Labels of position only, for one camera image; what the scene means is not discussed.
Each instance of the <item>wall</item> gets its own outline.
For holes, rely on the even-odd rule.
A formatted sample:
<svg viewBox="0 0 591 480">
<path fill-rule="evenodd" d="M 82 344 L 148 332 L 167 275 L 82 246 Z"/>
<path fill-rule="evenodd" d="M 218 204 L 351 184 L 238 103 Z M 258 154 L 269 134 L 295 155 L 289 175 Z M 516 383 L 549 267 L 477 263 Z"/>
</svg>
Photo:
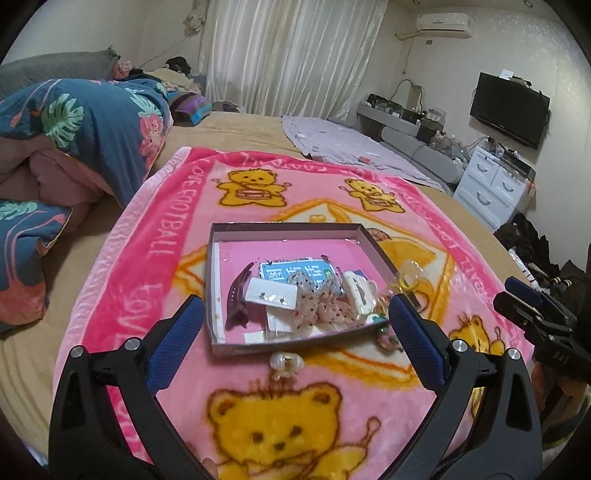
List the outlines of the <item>wall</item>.
<svg viewBox="0 0 591 480">
<path fill-rule="evenodd" d="M 512 70 L 550 97 L 551 120 L 540 149 L 504 143 L 516 148 L 537 172 L 537 194 L 526 216 L 540 235 L 548 236 L 551 259 L 562 265 L 571 258 L 584 269 L 591 242 L 591 67 L 562 25 L 504 10 L 439 11 L 445 10 L 470 14 L 474 37 L 432 38 L 432 45 L 417 37 L 408 58 L 408 77 L 423 86 L 426 108 L 447 112 L 448 135 L 455 134 L 464 145 L 483 135 L 505 138 L 469 116 L 480 72 L 498 75 Z M 404 60 L 401 52 L 398 72 Z M 395 99 L 404 100 L 407 85 L 402 84 Z"/>
<path fill-rule="evenodd" d="M 367 100 L 370 93 L 376 93 L 386 98 L 393 94 L 392 84 L 400 77 L 400 73 L 397 73 L 397 60 L 401 49 L 403 49 L 403 42 L 397 40 L 394 33 L 414 31 L 414 20 L 415 16 L 407 10 L 400 8 L 393 2 L 388 3 L 374 49 L 369 56 L 365 74 L 347 117 L 346 123 L 348 125 L 355 123 L 357 104 L 362 100 Z"/>
<path fill-rule="evenodd" d="M 137 64 L 152 0 L 48 0 L 22 29 L 3 63 L 44 53 L 113 45 Z"/>
<path fill-rule="evenodd" d="M 204 16 L 206 6 L 204 0 L 156 0 L 148 12 L 146 21 L 140 64 L 147 63 L 142 68 L 155 70 L 163 67 L 166 60 L 180 56 L 187 59 L 193 73 L 196 73 L 202 35 L 194 35 L 185 40 L 191 32 L 187 30 L 184 22 L 193 9 L 198 9 Z"/>
</svg>

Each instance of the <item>bear print blanket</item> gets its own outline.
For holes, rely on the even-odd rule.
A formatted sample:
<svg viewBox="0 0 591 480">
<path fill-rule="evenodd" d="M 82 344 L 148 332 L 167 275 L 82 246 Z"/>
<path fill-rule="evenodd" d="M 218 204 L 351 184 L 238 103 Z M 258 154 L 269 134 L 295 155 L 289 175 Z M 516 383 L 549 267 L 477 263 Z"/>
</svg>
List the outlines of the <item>bear print blanket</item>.
<svg viewBox="0 0 591 480">
<path fill-rule="evenodd" d="M 80 293 L 56 365 L 68 351 L 116 349 L 204 296 L 213 222 L 361 223 L 392 262 L 426 272 L 415 291 L 421 314 L 481 352 L 532 347 L 492 310 L 503 289 L 466 237 L 416 187 L 356 167 L 259 152 L 180 149 L 125 209 Z M 297 382 L 269 383 L 268 355 L 212 355 L 202 329 L 158 401 L 222 480 L 377 479 L 428 412 L 425 390 L 403 352 L 375 332 L 298 351 Z M 120 397 L 111 399 L 133 454 L 149 460 Z M 475 391 L 451 448 L 466 437 Z"/>
</svg>

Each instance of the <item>black flat screen tv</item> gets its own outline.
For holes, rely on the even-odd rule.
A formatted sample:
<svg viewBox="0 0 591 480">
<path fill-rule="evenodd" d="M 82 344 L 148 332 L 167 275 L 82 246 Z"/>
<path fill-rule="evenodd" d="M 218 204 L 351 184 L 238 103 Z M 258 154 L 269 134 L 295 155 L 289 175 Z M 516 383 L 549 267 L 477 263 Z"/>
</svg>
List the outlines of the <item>black flat screen tv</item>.
<svg viewBox="0 0 591 480">
<path fill-rule="evenodd" d="M 481 73 L 470 115 L 526 147 L 538 149 L 550 98 L 517 82 Z"/>
</svg>

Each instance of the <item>air conditioner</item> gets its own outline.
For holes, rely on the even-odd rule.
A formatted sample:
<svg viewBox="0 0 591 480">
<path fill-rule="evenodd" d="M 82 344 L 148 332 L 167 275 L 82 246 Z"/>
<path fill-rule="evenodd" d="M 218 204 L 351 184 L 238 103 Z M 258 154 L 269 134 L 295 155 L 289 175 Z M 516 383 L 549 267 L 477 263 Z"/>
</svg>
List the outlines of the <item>air conditioner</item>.
<svg viewBox="0 0 591 480">
<path fill-rule="evenodd" d="M 417 17 L 417 30 L 430 37 L 470 38 L 474 20 L 467 14 L 423 14 Z"/>
</svg>

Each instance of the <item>beige bed sheet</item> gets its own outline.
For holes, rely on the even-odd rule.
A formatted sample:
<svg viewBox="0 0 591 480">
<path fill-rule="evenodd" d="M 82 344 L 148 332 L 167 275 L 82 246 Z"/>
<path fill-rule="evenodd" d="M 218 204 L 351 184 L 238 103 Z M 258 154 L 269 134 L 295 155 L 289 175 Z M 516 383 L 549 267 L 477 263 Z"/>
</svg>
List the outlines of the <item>beige bed sheet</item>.
<svg viewBox="0 0 591 480">
<path fill-rule="evenodd" d="M 197 127 L 174 127 L 154 170 L 186 145 L 222 151 L 266 151 L 301 158 L 299 150 L 284 135 L 280 119 L 212 112 Z M 501 280 L 521 275 L 503 247 L 461 205 L 437 190 L 420 189 L 466 234 Z M 56 243 L 43 259 L 51 302 L 45 317 L 4 334 L 0 340 L 0 408 L 17 434 L 45 454 L 53 369 L 61 339 L 76 297 L 120 214 L 121 208 L 115 200 L 105 197 L 74 234 Z"/>
</svg>

